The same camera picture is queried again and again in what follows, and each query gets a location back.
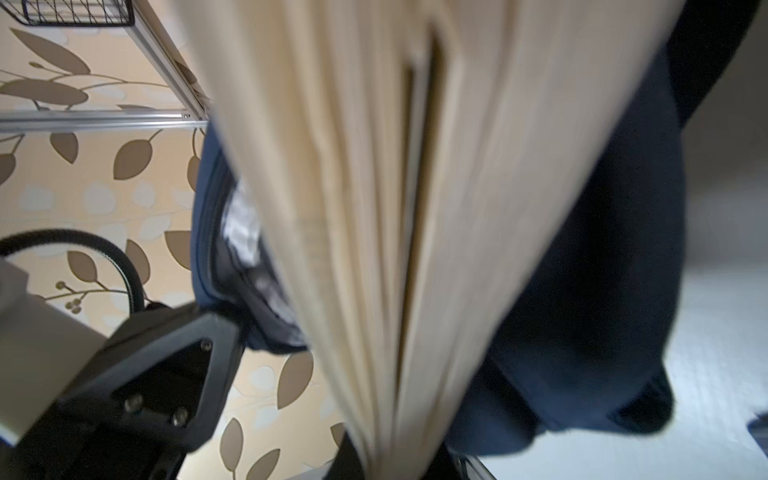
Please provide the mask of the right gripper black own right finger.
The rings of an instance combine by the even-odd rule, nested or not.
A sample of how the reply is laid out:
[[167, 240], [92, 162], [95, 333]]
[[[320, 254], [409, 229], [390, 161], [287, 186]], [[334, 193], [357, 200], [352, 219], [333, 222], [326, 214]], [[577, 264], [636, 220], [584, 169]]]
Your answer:
[[437, 450], [432, 463], [421, 477], [422, 480], [461, 480], [456, 463], [444, 444]]

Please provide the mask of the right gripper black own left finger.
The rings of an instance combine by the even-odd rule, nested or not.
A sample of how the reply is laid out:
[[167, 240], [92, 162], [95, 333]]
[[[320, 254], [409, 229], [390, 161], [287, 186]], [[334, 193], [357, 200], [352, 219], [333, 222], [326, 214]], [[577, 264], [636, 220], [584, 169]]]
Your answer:
[[345, 435], [337, 455], [323, 477], [324, 480], [364, 480], [365, 472], [348, 435]]

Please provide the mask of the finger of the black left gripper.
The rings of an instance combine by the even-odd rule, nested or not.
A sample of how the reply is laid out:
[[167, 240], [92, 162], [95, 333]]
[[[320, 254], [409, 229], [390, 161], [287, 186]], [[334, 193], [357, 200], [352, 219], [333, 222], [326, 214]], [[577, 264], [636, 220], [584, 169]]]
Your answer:
[[58, 397], [66, 414], [191, 452], [216, 430], [244, 328], [190, 303], [130, 316]]

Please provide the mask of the navy blue school backpack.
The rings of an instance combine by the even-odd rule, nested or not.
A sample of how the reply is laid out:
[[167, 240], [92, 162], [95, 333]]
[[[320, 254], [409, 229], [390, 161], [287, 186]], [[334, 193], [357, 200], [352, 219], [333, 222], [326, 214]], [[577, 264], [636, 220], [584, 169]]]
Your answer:
[[[470, 455], [506, 454], [545, 430], [644, 434], [667, 423], [673, 396], [662, 358], [685, 248], [682, 132], [760, 7], [679, 2], [674, 26], [506, 310], [441, 444]], [[243, 304], [265, 341], [314, 355], [213, 116], [209, 145], [229, 185], [214, 265], [200, 270], [199, 287]]]

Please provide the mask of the blue cover book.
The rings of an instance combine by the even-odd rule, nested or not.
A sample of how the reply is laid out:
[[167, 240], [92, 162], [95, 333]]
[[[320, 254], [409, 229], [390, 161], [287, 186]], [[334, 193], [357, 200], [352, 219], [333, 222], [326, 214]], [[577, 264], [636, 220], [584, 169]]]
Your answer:
[[179, 1], [369, 479], [431, 463], [679, 1]]

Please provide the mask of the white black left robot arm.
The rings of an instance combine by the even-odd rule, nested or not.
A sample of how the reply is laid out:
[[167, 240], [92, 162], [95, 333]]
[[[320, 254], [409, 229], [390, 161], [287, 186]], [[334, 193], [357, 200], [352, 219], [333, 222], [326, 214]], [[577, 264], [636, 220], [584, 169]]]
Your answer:
[[212, 240], [1, 241], [5, 479], [287, 479], [353, 449], [320, 363], [199, 287]]

